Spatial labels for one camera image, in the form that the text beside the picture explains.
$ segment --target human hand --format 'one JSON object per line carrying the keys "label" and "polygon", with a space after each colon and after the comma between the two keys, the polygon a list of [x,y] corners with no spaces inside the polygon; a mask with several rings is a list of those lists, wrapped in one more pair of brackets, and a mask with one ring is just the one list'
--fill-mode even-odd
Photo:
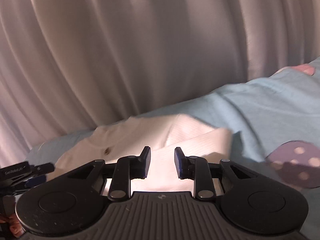
{"label": "human hand", "polygon": [[24,233],[24,230],[22,229],[16,213],[13,213],[9,217],[0,214],[0,223],[9,223],[9,229],[13,236],[15,236],[16,238],[22,236],[22,234]]}

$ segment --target white shirt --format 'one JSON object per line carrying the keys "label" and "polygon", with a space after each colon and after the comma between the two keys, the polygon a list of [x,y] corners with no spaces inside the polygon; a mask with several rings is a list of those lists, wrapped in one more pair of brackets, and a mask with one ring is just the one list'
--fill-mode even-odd
{"label": "white shirt", "polygon": [[[100,126],[94,133],[65,152],[48,175],[53,179],[92,160],[115,163],[119,158],[139,156],[151,147],[151,163],[146,179],[131,181],[132,191],[193,191],[192,180],[180,180],[174,164],[174,149],[181,147],[186,156],[202,156],[211,163],[229,157],[231,132],[214,128],[188,115],[133,118]],[[108,179],[106,190],[111,179]]]}

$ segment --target purple polka dot fabric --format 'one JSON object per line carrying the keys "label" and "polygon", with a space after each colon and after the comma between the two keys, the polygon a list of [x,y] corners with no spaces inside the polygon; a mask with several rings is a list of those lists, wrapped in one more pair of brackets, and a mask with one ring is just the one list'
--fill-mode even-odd
{"label": "purple polka dot fabric", "polygon": [[287,142],[274,150],[266,161],[288,184],[320,187],[320,150],[312,143]]}

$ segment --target white curtain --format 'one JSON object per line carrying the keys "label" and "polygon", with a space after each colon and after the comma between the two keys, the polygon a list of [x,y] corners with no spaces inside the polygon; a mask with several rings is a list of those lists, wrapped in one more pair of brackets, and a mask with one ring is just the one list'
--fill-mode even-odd
{"label": "white curtain", "polygon": [[320,55],[320,0],[0,0],[0,165]]}

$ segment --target textured white cloth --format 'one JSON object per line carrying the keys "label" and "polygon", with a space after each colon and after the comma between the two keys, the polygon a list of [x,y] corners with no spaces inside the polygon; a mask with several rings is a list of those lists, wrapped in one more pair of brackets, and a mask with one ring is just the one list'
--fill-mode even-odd
{"label": "textured white cloth", "polygon": [[228,158],[231,133],[213,128],[188,115],[152,118],[129,118],[112,126],[98,127],[94,133],[64,153],[48,179],[71,171],[95,159],[114,163],[127,155],[139,156],[145,146],[151,147],[148,177],[132,181],[132,190],[180,191],[193,189],[193,181],[180,180],[174,164],[174,149],[181,147],[186,156],[203,156],[219,163]]}
{"label": "textured white cloth", "polygon": [[0,0],[0,165],[320,55],[320,0]]}

